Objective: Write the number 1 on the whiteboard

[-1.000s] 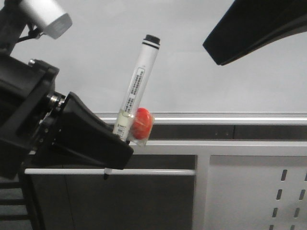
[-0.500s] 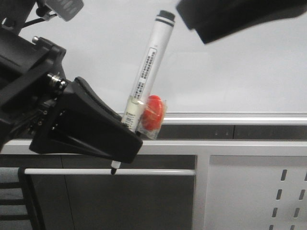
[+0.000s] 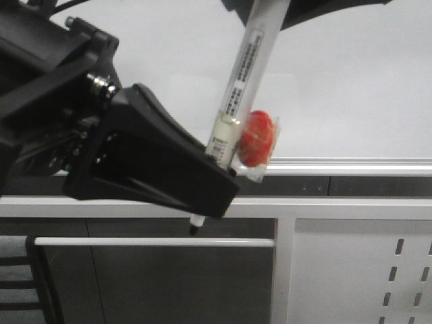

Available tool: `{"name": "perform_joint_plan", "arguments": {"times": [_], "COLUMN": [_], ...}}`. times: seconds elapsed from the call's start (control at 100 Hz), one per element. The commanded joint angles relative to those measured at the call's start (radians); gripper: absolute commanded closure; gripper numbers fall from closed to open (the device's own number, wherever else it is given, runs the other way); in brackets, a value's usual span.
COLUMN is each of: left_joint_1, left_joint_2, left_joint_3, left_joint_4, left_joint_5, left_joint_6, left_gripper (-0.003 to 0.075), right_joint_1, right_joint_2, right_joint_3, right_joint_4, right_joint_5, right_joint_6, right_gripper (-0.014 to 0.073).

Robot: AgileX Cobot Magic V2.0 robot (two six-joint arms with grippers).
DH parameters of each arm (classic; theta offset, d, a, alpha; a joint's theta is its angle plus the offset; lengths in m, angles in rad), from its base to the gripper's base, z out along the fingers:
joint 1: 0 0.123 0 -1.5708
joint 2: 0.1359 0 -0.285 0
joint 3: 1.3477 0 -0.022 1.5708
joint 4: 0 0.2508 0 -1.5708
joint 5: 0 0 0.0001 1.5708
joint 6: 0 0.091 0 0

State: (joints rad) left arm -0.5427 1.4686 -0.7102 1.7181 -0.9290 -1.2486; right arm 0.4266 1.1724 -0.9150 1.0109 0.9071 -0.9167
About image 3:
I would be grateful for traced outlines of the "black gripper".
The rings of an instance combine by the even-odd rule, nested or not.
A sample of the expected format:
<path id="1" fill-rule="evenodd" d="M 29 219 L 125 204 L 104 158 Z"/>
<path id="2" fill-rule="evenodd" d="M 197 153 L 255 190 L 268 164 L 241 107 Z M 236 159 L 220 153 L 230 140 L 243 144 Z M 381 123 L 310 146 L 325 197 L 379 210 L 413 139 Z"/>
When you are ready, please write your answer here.
<path id="1" fill-rule="evenodd" d="M 52 21 L 56 1 L 1 2 L 1 185 L 66 170 L 69 196 L 111 196 L 95 174 L 105 111 L 120 88 L 119 41 L 80 19 Z"/>

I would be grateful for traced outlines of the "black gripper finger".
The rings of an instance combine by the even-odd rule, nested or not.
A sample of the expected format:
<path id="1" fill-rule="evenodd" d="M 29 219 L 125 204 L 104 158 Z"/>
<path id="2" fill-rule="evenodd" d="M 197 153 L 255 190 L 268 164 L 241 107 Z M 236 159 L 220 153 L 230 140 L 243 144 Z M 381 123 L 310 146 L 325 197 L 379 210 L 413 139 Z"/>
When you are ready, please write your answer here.
<path id="1" fill-rule="evenodd" d="M 239 185 L 146 86 L 135 84 L 104 110 L 63 191 L 78 200 L 133 200 L 221 218 Z"/>
<path id="2" fill-rule="evenodd" d="M 234 11 L 245 26 L 252 11 L 253 1 L 222 0 L 227 11 Z M 291 28 L 308 20 L 352 7 L 366 5 L 387 5 L 386 0 L 293 0 L 290 1 L 281 30 Z"/>

